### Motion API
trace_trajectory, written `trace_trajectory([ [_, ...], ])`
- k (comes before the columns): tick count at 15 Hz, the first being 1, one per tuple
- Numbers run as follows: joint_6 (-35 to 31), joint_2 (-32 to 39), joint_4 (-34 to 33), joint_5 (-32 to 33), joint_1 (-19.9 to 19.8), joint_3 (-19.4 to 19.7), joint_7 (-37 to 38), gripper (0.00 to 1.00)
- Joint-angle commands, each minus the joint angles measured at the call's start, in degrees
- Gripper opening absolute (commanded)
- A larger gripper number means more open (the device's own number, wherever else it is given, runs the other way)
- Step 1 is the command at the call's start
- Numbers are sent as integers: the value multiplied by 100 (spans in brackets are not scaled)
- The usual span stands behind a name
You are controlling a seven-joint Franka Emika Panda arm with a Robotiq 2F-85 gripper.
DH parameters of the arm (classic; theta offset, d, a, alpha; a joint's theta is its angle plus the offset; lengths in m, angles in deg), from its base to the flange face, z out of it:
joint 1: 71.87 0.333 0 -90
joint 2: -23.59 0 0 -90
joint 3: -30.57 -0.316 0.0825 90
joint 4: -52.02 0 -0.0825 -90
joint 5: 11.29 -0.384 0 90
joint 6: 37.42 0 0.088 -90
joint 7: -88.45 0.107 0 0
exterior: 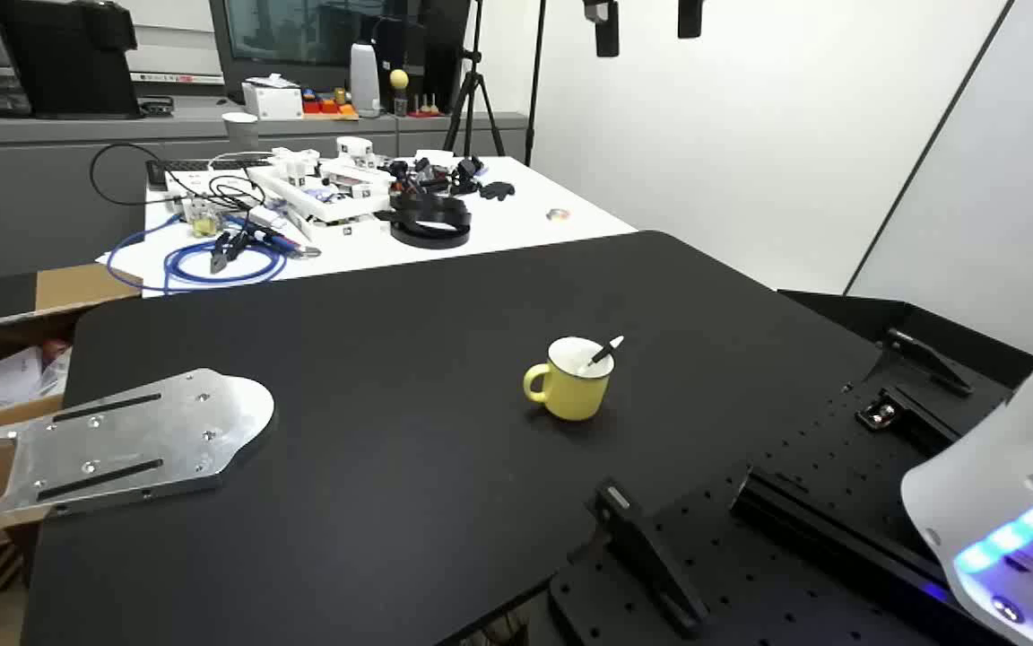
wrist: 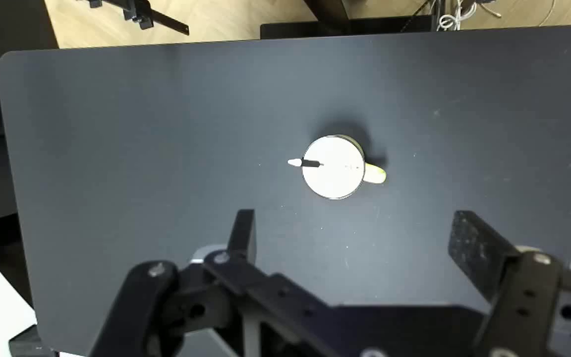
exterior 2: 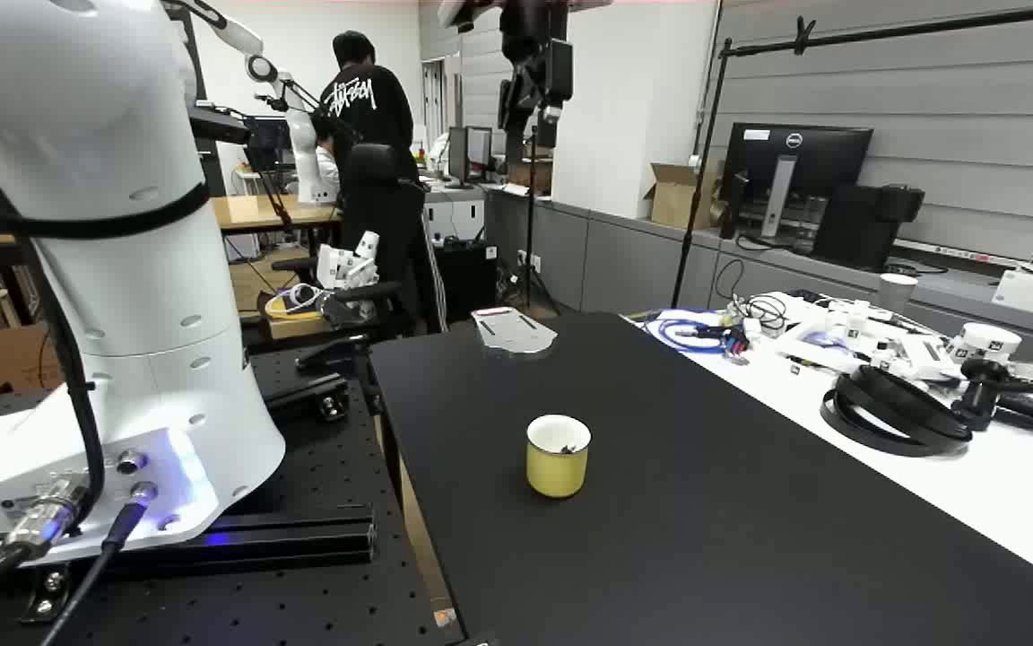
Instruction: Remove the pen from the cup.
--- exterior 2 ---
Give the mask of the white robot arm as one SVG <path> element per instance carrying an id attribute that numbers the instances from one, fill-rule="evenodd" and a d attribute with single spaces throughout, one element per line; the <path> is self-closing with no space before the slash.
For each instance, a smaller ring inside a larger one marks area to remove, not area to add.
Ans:
<path id="1" fill-rule="evenodd" d="M 289 443 L 246 356 L 222 230 L 162 0 L 0 0 L 0 191 L 19 212 L 90 401 L 50 392 L 0 431 L 0 533 L 83 496 L 41 563 L 205 534 Z"/>

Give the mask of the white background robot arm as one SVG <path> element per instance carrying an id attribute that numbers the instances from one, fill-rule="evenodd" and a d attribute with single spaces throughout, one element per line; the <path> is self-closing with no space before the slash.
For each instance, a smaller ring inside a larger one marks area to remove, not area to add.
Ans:
<path id="1" fill-rule="evenodd" d="M 264 82 L 264 102 L 289 121 L 298 200 L 331 206 L 335 194 L 320 165 L 320 138 L 311 127 L 311 112 L 320 107 L 320 102 L 265 54 L 264 35 L 254 35 L 246 21 L 229 20 L 227 10 L 221 10 L 211 0 L 167 0 L 167 4 L 203 20 L 227 47 L 234 47 L 246 57 L 248 76 Z"/>

